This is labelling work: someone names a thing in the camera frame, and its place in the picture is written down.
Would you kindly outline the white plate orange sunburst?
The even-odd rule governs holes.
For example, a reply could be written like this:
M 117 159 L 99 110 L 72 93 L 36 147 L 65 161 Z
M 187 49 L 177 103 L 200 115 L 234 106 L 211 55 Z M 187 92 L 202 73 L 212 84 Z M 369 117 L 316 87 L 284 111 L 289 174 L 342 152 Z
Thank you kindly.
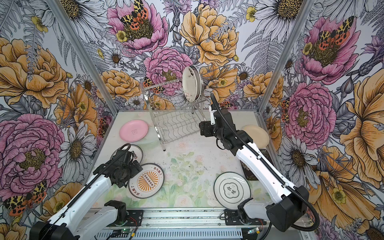
M 156 164 L 144 164 L 141 167 L 142 170 L 129 180 L 128 190 L 138 199 L 147 199 L 162 188 L 165 174 Z

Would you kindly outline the white plate red characters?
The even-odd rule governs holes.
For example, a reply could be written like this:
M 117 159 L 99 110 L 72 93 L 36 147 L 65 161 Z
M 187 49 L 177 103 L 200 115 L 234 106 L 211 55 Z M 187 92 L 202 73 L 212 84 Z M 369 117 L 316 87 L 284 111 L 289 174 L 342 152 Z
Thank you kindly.
M 124 144 L 120 148 L 118 148 L 111 156 L 111 160 L 116 157 L 123 157 L 127 164 L 137 161 L 139 164 L 143 160 L 144 153 L 142 149 L 133 144 Z

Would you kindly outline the pink round plate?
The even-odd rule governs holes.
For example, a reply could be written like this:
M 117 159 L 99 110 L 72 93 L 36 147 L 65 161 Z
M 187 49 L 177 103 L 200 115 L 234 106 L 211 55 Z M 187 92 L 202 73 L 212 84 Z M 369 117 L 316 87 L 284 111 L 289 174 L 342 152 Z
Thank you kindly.
M 149 131 L 148 124 L 143 120 L 132 120 L 125 123 L 120 131 L 120 138 L 126 142 L 137 142 L 143 139 Z

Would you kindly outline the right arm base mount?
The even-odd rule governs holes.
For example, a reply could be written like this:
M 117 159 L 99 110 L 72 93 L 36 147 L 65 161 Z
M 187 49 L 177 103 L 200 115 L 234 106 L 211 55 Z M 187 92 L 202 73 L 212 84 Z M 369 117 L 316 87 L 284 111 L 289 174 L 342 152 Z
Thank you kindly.
M 234 211 L 228 209 L 224 209 L 224 221 L 226 226 L 261 226 L 267 224 L 265 220 L 251 219 L 239 210 Z

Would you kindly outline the chrome two-tier dish rack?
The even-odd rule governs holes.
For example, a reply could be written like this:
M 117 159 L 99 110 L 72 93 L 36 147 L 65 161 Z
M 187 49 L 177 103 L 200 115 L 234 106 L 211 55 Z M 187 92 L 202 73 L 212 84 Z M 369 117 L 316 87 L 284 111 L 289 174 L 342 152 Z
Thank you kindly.
M 155 83 L 144 77 L 141 82 L 144 100 L 163 151 L 166 144 L 200 131 L 199 123 L 206 120 L 203 110 L 207 102 L 203 96 L 189 102 L 183 92 L 182 79 L 168 73 L 164 77 L 170 79 Z

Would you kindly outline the green circuit board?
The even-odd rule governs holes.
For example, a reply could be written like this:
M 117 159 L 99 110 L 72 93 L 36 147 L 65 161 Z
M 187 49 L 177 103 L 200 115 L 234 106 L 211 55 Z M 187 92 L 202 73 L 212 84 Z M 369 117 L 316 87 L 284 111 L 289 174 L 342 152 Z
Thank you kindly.
M 131 229 L 122 229 L 120 231 L 115 232 L 114 238 L 123 238 L 129 239 L 133 233 Z

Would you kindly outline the white plate green red rim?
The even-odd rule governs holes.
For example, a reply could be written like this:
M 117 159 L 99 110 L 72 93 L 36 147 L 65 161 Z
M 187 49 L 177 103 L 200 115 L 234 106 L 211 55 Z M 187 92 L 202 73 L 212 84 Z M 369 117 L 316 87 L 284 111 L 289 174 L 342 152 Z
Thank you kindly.
M 196 72 L 196 78 L 197 78 L 197 87 L 198 87 L 198 92 L 197 92 L 197 96 L 196 96 L 196 100 L 199 100 L 203 94 L 203 91 L 204 91 L 204 82 L 202 80 L 202 77 L 199 73 L 199 70 L 196 69 L 195 70 Z

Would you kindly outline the dark square floral plate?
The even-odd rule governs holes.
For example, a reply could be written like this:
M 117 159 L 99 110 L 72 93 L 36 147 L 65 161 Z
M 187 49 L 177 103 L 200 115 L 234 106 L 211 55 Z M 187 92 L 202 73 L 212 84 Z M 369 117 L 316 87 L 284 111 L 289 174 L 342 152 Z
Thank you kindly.
M 267 158 L 267 160 L 273 166 L 275 166 L 273 161 L 272 161 L 272 158 L 271 158 L 269 152 L 267 151 L 267 149 L 260 149 L 260 151 Z M 258 178 L 253 174 L 253 172 L 243 162 L 240 162 L 240 163 L 241 163 L 244 175 L 246 177 L 246 180 L 248 180 L 248 181 L 258 181 Z

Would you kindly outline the cream plate floral pattern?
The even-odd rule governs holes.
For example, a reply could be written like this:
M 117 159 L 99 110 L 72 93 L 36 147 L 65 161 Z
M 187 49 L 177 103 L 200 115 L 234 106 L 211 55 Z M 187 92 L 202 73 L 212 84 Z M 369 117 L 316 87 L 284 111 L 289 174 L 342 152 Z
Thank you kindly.
M 197 78 L 196 78 L 196 70 L 195 66 L 186 67 L 183 71 L 182 76 L 182 85 L 183 92 L 188 102 L 192 103 L 196 101 L 196 96 L 198 92 L 197 87 Z

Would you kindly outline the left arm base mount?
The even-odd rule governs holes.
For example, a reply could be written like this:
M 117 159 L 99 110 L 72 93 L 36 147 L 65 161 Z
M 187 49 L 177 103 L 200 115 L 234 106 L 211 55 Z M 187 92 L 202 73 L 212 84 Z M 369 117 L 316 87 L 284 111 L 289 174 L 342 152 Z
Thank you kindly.
M 126 210 L 125 214 L 118 215 L 117 220 L 107 227 L 140 227 L 142 225 L 143 210 Z

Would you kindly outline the white plate black emblem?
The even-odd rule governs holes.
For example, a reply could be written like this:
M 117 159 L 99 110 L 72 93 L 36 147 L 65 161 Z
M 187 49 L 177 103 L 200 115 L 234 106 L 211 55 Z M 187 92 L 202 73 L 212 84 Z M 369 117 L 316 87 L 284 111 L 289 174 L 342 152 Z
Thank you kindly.
M 251 188 L 241 175 L 226 172 L 216 178 L 214 194 L 225 209 L 235 211 L 238 205 L 251 197 Z

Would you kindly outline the beige round plate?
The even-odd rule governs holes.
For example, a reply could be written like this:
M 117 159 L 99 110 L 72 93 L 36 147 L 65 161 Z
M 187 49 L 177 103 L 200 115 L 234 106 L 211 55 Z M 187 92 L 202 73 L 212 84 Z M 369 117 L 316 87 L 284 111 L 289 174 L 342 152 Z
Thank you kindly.
M 270 137 L 263 128 L 256 125 L 246 125 L 242 127 L 242 130 L 253 139 L 259 149 L 265 149 L 268 146 Z

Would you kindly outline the aluminium front rail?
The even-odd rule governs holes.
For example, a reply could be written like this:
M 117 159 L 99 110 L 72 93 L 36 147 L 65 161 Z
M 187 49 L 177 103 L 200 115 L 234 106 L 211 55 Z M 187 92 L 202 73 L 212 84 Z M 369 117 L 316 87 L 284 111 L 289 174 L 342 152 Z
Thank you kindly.
M 267 221 L 261 226 L 226 226 L 223 208 L 143 209 L 140 227 L 105 227 L 90 240 L 312 240 L 313 234 L 295 229 L 278 231 Z M 89 211 L 84 221 L 98 211 Z M 115 232 L 131 229 L 129 239 L 114 238 Z

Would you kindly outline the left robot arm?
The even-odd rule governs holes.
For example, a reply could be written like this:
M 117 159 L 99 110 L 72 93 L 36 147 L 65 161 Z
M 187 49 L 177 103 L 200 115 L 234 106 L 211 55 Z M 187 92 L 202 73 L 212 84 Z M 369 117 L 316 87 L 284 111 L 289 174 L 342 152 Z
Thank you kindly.
M 92 217 L 83 220 L 94 203 L 112 186 L 127 187 L 142 167 L 130 150 L 116 150 L 110 160 L 94 170 L 91 179 L 61 210 L 46 222 L 37 222 L 30 230 L 31 240 L 90 240 L 110 224 L 128 220 L 126 204 L 107 202 Z

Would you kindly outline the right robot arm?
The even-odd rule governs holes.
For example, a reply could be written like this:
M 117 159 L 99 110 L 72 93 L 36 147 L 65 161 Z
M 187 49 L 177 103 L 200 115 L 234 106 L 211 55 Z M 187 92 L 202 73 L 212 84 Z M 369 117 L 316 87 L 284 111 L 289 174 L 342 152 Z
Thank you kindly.
M 296 187 L 285 178 L 262 154 L 253 139 L 242 130 L 236 130 L 232 115 L 227 110 L 209 107 L 210 120 L 200 122 L 200 133 L 215 137 L 224 148 L 241 161 L 267 190 L 272 202 L 258 204 L 252 198 L 237 206 L 240 219 L 246 223 L 251 219 L 268 220 L 281 232 L 294 228 L 311 232 L 316 226 L 298 226 L 296 222 L 309 209 L 309 192 L 305 187 Z

